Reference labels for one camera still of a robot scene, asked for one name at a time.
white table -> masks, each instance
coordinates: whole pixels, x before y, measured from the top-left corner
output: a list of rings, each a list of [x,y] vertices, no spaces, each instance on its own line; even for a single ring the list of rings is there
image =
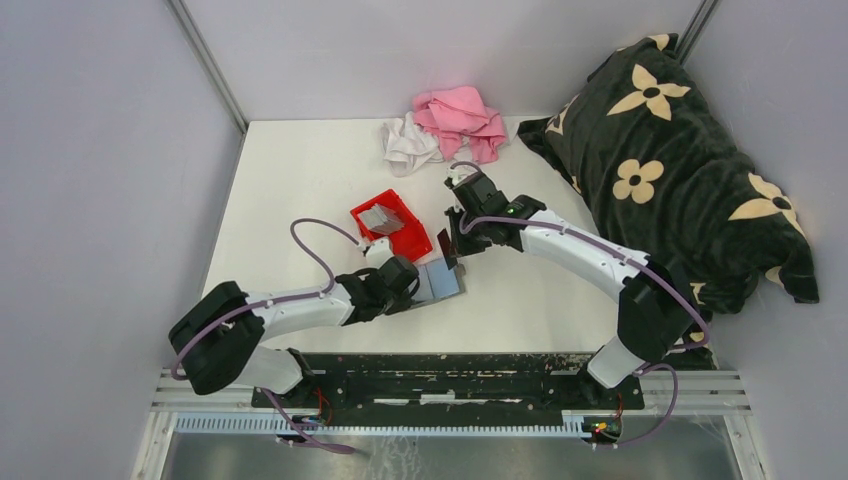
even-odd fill
[[[447,164],[395,178],[381,160],[383,120],[252,122],[224,213],[204,291],[225,280],[245,290],[280,291],[326,282],[289,236],[300,217],[350,232],[352,207],[392,188],[436,234],[454,203]],[[580,197],[543,159],[515,139],[483,167],[509,198],[535,197],[577,226],[595,231]],[[364,266],[346,239],[317,225],[301,238],[336,274]],[[613,335],[615,303],[580,277],[509,248],[462,259],[466,293],[444,302],[344,328],[316,328],[267,342],[312,352],[594,351]]]

pink cloth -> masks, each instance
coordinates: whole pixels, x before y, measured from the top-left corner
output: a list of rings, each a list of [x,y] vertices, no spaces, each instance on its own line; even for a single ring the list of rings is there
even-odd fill
[[[439,137],[439,150],[451,160],[468,136],[471,158],[477,163],[498,159],[498,146],[506,141],[506,130],[497,110],[483,105],[474,87],[425,92],[412,99],[413,120],[424,131]]]

floral pillow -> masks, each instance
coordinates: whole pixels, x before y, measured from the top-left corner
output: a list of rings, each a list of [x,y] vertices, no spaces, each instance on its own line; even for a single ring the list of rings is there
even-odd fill
[[[676,42],[655,35],[618,50],[519,137],[583,197],[603,237],[683,259],[705,310],[738,312],[761,273],[797,302],[818,302],[792,202],[710,115]]]

red tray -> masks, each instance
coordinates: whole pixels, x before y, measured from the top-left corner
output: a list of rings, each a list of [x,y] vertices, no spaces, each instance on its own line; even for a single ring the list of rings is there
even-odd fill
[[[391,209],[398,216],[398,219],[403,222],[403,228],[389,235],[389,240],[392,242],[392,252],[395,255],[403,255],[410,262],[414,262],[419,258],[433,251],[433,244],[430,243],[430,238],[427,237],[427,232],[421,222],[415,218],[415,215],[406,208],[403,200],[400,199],[394,190],[386,190],[376,197],[368,200],[362,205],[350,211],[353,215],[353,220],[359,227],[359,233],[370,241],[385,237],[385,235],[372,232],[365,228],[365,225],[359,221],[359,213],[368,210],[375,204],[380,204],[388,209]]]

wall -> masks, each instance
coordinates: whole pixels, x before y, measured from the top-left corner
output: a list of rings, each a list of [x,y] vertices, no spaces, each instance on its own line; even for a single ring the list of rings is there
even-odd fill
[[[559,109],[616,47],[682,32],[699,0],[188,0],[250,120],[400,116],[477,86],[510,115]]]
[[[793,200],[816,255],[820,305],[769,284],[715,328],[778,478],[848,475],[830,440],[848,428],[846,18],[834,0],[723,2],[687,65],[740,148]]]
[[[10,0],[0,39],[0,478],[126,478],[239,135],[162,1]]]

